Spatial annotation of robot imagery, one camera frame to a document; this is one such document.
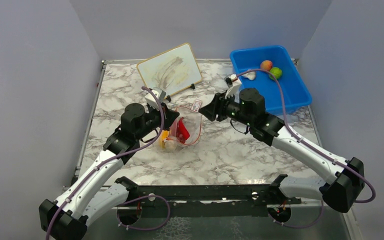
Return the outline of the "yellow bell pepper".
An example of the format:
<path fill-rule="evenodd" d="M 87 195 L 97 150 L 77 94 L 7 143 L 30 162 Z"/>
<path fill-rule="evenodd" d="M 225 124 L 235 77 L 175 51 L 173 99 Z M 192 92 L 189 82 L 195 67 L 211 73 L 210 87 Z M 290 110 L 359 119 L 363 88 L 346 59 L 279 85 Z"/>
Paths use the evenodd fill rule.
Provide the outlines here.
<path fill-rule="evenodd" d="M 169 130 L 163 130 L 160 137 L 159 137 L 159 146 L 164 149 L 165 148 L 165 142 L 167 137 L 169 136 L 170 131 Z"/>

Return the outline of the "clear zip bag orange zipper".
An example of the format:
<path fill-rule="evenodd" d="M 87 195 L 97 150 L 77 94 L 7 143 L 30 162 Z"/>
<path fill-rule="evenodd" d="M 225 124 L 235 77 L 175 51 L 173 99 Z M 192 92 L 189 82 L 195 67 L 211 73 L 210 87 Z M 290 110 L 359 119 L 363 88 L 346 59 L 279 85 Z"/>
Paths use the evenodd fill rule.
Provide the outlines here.
<path fill-rule="evenodd" d="M 198 142 L 202 130 L 202 115 L 186 106 L 178 106 L 175 110 L 179 113 L 179 117 L 176 118 L 167 130 L 169 135 L 166 141 L 176 141 L 176 150 L 180 150 L 181 148 L 193 146 Z M 190 138 L 185 143 L 181 143 L 177 138 L 177 125 L 180 118 L 183 118 L 183 123 L 190 133 Z"/>

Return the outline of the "red chili pepper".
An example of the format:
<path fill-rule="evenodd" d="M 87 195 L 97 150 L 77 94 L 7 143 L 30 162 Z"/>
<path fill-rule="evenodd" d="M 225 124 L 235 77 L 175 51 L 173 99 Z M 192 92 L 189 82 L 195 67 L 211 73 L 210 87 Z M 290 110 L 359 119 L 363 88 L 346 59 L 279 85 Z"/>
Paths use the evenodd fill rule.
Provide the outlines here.
<path fill-rule="evenodd" d="M 176 137 L 182 144 L 184 144 L 186 142 L 186 140 L 188 140 L 190 138 L 190 133 L 184 124 L 184 118 L 183 117 L 178 120 L 177 129 L 176 129 Z"/>

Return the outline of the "garlic bulb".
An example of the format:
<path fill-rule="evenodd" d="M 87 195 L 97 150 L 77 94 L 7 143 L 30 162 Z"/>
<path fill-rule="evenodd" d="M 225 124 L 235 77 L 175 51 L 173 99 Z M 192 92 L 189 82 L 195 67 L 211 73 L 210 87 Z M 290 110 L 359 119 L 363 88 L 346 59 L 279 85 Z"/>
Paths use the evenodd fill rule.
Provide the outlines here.
<path fill-rule="evenodd" d="M 164 142 L 164 147 L 167 151 L 174 152 L 177 149 L 178 145 L 176 141 L 167 140 Z"/>

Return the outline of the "white mushroom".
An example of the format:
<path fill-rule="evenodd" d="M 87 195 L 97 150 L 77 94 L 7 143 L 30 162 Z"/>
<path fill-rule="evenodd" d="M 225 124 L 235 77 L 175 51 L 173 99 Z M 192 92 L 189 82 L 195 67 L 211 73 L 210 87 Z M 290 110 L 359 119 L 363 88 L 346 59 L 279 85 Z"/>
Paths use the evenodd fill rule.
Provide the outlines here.
<path fill-rule="evenodd" d="M 248 73 L 243 74 L 242 77 L 244 77 L 245 79 L 248 79 L 250 81 L 254 81 L 257 77 L 257 74 L 255 71 L 252 71 L 252 72 L 248 72 Z"/>

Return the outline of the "peach fruit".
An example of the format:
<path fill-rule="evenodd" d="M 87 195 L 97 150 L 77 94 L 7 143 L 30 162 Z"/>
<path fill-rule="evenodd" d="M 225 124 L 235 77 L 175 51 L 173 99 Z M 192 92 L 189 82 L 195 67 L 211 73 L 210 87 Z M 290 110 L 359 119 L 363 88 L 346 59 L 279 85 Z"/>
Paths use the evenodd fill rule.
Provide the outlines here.
<path fill-rule="evenodd" d="M 273 68 L 273 62 L 271 60 L 264 60 L 260 64 L 260 68 L 265 71 L 270 71 Z"/>

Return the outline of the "green lime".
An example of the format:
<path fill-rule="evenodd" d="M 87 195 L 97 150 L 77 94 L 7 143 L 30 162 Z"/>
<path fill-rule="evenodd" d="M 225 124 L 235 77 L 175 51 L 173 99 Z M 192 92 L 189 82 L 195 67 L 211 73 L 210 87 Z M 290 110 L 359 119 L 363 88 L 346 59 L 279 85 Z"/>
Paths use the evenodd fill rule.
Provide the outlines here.
<path fill-rule="evenodd" d="M 269 74 L 269 78 L 271 80 L 279 80 L 282 75 L 283 75 L 283 71 L 279 68 L 279 67 L 272 67 L 270 70 L 269 70 L 270 74 Z"/>

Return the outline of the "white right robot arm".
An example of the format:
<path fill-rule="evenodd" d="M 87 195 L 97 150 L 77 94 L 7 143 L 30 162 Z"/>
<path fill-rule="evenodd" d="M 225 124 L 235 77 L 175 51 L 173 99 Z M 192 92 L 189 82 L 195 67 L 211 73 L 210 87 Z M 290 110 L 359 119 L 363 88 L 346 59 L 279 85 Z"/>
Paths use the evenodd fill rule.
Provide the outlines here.
<path fill-rule="evenodd" d="M 199 113 L 212 122 L 229 118 L 246 125 L 256 140 L 288 153 L 318 174 L 315 179 L 281 177 L 268 190 L 269 199 L 276 204 L 287 198 L 307 198 L 347 213 L 366 185 L 360 159 L 335 155 L 298 134 L 284 120 L 266 111 L 265 98 L 255 88 L 241 90 L 238 102 L 227 92 L 216 93 Z"/>

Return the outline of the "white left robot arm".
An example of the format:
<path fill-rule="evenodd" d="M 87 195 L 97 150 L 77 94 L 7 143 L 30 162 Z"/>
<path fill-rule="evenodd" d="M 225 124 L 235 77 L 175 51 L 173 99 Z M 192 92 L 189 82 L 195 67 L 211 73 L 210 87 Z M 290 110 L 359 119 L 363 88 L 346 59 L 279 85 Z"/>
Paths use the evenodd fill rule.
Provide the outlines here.
<path fill-rule="evenodd" d="M 104 183 L 143 147 L 140 141 L 151 132 L 168 129 L 179 112 L 164 103 L 157 108 L 131 103 L 120 118 L 120 125 L 110 135 L 93 164 L 78 180 L 54 201 L 39 206 L 41 228 L 46 239 L 81 240 L 89 226 L 112 207 L 132 205 L 137 191 L 116 183 L 101 191 Z"/>

